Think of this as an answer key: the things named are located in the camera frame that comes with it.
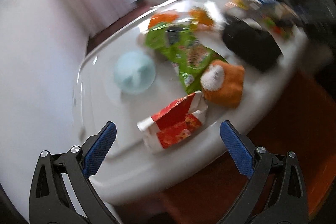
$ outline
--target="white fluffy patch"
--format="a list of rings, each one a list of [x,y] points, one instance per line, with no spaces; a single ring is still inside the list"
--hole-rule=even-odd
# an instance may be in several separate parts
[[[209,65],[209,70],[203,73],[201,85],[205,90],[219,90],[224,81],[224,69],[220,65]]]

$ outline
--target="white table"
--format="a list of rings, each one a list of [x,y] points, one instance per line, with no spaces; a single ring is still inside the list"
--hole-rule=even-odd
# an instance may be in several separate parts
[[[284,42],[276,41],[283,52],[275,68],[260,73],[226,48],[219,35],[200,34],[200,41],[224,56],[229,63],[242,64],[246,74],[241,104],[226,109],[209,104],[206,124],[188,140],[153,155],[142,142],[137,122],[149,117],[171,101],[185,96],[169,61],[157,58],[137,41],[157,10],[187,11],[206,3],[211,13],[228,0],[170,0],[144,14],[93,50],[83,61],[73,90],[73,133],[82,144],[97,134],[107,121],[117,125],[117,139],[97,175],[90,177],[100,197],[112,205],[124,204],[164,190],[221,156],[226,148],[219,136],[222,121],[230,120],[241,134],[247,134],[273,107],[296,68],[307,43],[303,31]],[[213,10],[219,23],[221,17]],[[113,83],[113,65],[131,50],[148,51],[156,63],[152,86],[140,95],[125,95]]]

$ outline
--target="blue object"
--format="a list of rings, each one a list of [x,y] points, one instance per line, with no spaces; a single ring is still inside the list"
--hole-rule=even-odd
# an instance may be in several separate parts
[[[117,136],[116,125],[112,122],[92,145],[84,158],[83,174],[86,178],[97,174],[101,163]]]
[[[126,93],[139,94],[155,79],[155,64],[141,51],[126,52],[114,67],[114,81]]]
[[[239,173],[250,179],[253,175],[253,158],[245,145],[239,139],[239,134],[227,121],[220,125],[220,137],[235,162]]]

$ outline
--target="brown floor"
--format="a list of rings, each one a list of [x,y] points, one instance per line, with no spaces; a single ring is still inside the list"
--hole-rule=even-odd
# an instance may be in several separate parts
[[[149,9],[141,3],[90,39],[87,52]],[[314,79],[297,72],[276,106],[248,135],[271,153],[296,152],[305,178],[310,218],[322,206],[336,175],[335,121],[335,102]],[[225,153],[174,187],[116,209],[125,223],[141,223],[151,215],[168,212],[177,223],[215,224],[246,181]]]

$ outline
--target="red and white box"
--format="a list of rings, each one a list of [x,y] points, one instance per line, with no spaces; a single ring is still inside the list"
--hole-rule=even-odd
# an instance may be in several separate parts
[[[189,137],[205,122],[208,105],[201,91],[177,99],[158,113],[137,123],[145,145],[153,153]]]

